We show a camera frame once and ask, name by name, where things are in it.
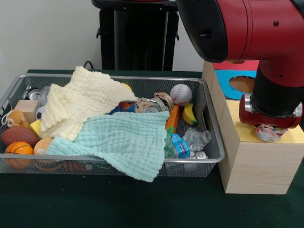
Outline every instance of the baseball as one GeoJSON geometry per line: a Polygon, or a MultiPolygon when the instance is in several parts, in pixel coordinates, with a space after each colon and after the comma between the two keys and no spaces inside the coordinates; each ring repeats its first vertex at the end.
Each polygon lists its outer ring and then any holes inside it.
{"type": "Polygon", "coordinates": [[[171,89],[170,97],[176,105],[185,106],[190,103],[192,92],[187,85],[178,84],[171,89]]]}

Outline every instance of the soda can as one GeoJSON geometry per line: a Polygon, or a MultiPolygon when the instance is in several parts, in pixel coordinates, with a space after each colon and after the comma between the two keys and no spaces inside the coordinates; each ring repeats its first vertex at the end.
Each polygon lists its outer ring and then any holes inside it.
{"type": "Polygon", "coordinates": [[[27,88],[25,89],[23,95],[22,95],[22,100],[29,100],[29,93],[32,90],[32,86],[27,86],[27,88]]]}
{"type": "Polygon", "coordinates": [[[157,105],[161,108],[162,112],[164,112],[164,111],[170,111],[170,109],[162,102],[162,100],[160,98],[158,98],[158,97],[155,96],[151,100],[157,102],[157,105]]]}
{"type": "Polygon", "coordinates": [[[39,98],[40,98],[40,90],[33,89],[32,91],[29,92],[28,97],[32,101],[39,100],[39,98]]]}
{"type": "Polygon", "coordinates": [[[154,100],[147,98],[140,98],[135,105],[136,113],[159,113],[162,109],[154,100]]]}
{"type": "Polygon", "coordinates": [[[204,151],[196,152],[195,156],[197,159],[208,159],[208,156],[206,155],[206,153],[204,151]]]}
{"type": "Polygon", "coordinates": [[[165,106],[168,107],[169,112],[173,109],[174,103],[169,94],[164,93],[164,92],[159,92],[159,93],[155,93],[154,97],[158,97],[159,99],[161,99],[162,102],[165,104],[165,106]]]}

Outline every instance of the wooden cube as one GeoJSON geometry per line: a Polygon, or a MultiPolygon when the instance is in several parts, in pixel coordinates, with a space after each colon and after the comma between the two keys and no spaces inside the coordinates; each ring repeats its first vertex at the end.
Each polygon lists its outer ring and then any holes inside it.
{"type": "Polygon", "coordinates": [[[14,109],[22,111],[28,123],[31,124],[36,121],[35,114],[39,107],[39,101],[19,100],[14,109]]]}
{"type": "Polygon", "coordinates": [[[262,141],[255,128],[240,122],[239,101],[226,100],[211,63],[206,81],[220,125],[226,156],[218,166],[226,193],[286,194],[304,157],[304,132],[289,129],[277,143],[262,141]]]}

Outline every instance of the bottle label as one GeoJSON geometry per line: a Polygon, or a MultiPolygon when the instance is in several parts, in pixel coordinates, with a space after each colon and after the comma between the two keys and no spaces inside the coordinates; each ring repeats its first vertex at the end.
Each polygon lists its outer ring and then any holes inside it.
{"type": "Polygon", "coordinates": [[[183,140],[178,134],[172,134],[172,144],[179,153],[179,158],[190,157],[190,149],[185,140],[183,140]]]}

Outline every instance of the stuffed toy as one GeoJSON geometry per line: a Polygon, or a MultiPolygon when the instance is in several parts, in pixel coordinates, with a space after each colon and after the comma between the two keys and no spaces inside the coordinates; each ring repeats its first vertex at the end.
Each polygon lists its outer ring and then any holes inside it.
{"type": "Polygon", "coordinates": [[[20,110],[12,110],[2,119],[2,124],[7,124],[7,127],[26,127],[29,128],[29,123],[27,122],[23,112],[20,110]]]}

